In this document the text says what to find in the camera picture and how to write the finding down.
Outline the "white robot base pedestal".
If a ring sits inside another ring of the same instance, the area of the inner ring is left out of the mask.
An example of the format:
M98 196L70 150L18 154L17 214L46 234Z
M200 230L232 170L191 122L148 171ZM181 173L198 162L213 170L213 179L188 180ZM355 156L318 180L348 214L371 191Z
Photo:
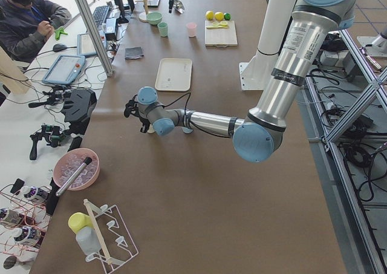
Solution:
M268 84L296 1L268 0L256 54L249 62L239 63L243 91L263 90Z

